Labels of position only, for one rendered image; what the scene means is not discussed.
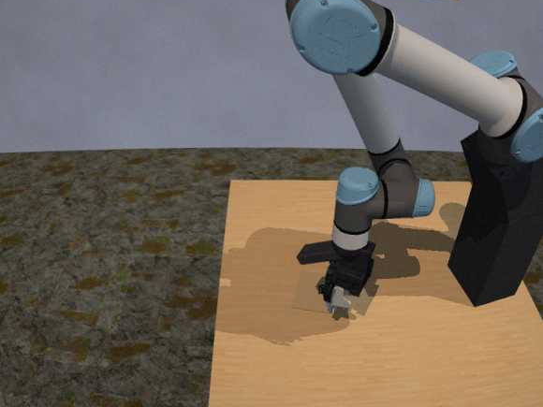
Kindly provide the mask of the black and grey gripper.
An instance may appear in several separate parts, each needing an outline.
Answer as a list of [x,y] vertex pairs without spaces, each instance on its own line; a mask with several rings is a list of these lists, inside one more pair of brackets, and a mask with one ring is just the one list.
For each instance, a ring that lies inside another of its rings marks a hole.
[[374,259],[371,257],[375,243],[368,241],[361,249],[350,251],[342,249],[332,241],[332,247],[342,254],[344,259],[329,261],[323,291],[329,313],[332,313],[333,306],[351,307],[351,302],[345,296],[360,296],[372,274]]

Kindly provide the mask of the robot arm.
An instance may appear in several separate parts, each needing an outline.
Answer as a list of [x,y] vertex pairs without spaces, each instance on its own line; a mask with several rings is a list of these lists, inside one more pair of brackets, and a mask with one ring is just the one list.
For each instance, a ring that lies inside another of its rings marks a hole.
[[[477,144],[490,162],[543,157],[543,97],[511,53],[487,51],[467,62],[371,0],[286,0],[286,14],[303,59],[332,74],[377,174],[349,167],[339,177],[331,237],[342,249],[364,247],[373,219],[424,217],[435,204],[432,182],[417,179],[408,161],[375,72],[478,121]],[[305,244],[300,264],[344,259],[332,240]]]

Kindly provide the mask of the tan square mat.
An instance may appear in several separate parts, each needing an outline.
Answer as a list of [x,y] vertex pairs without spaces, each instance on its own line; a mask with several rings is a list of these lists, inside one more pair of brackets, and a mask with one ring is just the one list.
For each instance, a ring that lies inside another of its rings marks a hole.
[[[329,313],[323,294],[318,294],[318,285],[325,284],[325,277],[324,273],[301,270],[291,308]],[[345,315],[345,308],[337,307],[333,314]]]

